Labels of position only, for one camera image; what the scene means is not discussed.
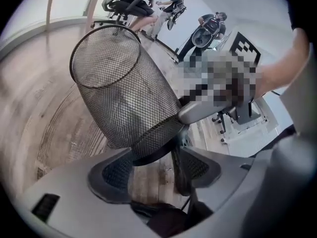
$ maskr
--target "chair leg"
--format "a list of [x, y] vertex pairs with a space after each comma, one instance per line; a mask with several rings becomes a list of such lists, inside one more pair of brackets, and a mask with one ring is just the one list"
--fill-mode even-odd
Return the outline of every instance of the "chair leg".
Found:
[[220, 119], [221, 119], [221, 124], [222, 124], [222, 127], [223, 127], [223, 130], [222, 130], [223, 133], [222, 134], [224, 134], [226, 132], [226, 125], [224, 123], [223, 115], [220, 116]]

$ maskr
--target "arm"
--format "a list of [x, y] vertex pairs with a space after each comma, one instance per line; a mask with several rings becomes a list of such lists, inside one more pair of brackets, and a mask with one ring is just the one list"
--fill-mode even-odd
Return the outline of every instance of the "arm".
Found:
[[223, 34], [218, 34], [218, 36], [215, 38], [215, 40], [222, 40], [222, 38], [223, 38]]
[[309, 54], [309, 41], [305, 31], [294, 29], [293, 45], [282, 59], [260, 66], [262, 78], [256, 83], [255, 98], [268, 91], [290, 84], [302, 71]]
[[200, 17], [200, 18], [198, 19], [198, 22], [199, 22], [199, 24], [201, 25], [201, 24], [204, 22], [204, 18], [203, 18], [203, 17]]
[[168, 5], [168, 4], [172, 4], [173, 1], [168, 1], [168, 2], [159, 2], [158, 5]]

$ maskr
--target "black office chair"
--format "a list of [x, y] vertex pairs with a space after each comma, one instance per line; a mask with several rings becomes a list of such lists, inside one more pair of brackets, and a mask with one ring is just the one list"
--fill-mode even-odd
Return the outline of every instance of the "black office chair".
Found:
[[91, 24], [91, 28], [94, 28], [96, 23], [99, 23], [100, 26], [103, 24], [118, 24], [125, 25], [121, 20], [123, 16], [123, 20], [128, 19], [128, 15], [133, 16], [146, 16], [147, 13], [142, 8], [137, 7], [136, 5], [142, 0], [133, 0], [132, 3], [128, 3], [122, 0], [104, 0], [102, 2], [103, 9], [105, 11], [113, 12], [113, 15], [110, 17], [111, 20], [95, 20]]

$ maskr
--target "white wall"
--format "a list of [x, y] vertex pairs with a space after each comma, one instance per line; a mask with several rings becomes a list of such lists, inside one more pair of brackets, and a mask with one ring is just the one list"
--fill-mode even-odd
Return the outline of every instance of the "white wall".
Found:
[[286, 0], [203, 0], [211, 9], [228, 15], [226, 25], [231, 27], [236, 19], [246, 19], [270, 24], [290, 31]]
[[24, 0], [2, 32], [0, 41], [46, 19], [48, 0]]
[[88, 0], [53, 0], [51, 20], [82, 16]]
[[292, 45], [292, 31], [281, 30], [275, 26], [251, 20], [237, 20], [236, 26], [247, 33], [256, 46], [280, 58]]
[[96, 8], [94, 11], [94, 16], [96, 17], [106, 17], [109, 15], [109, 12], [104, 11], [104, 8], [102, 6], [103, 0], [98, 0], [96, 4]]
[[166, 23], [163, 25], [158, 38], [170, 48], [175, 50], [193, 33], [198, 27], [198, 18], [204, 14], [213, 13], [202, 0], [184, 0], [186, 11], [179, 17], [177, 24], [171, 31], [167, 29]]

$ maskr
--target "mesh wastebasket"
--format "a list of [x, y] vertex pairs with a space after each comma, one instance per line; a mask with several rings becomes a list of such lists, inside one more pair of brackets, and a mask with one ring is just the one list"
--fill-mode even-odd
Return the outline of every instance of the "mesh wastebasket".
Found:
[[138, 165], [170, 151], [164, 146], [184, 127], [176, 118], [180, 103], [132, 31], [108, 25], [88, 33], [72, 53], [70, 73], [111, 148], [131, 147]]

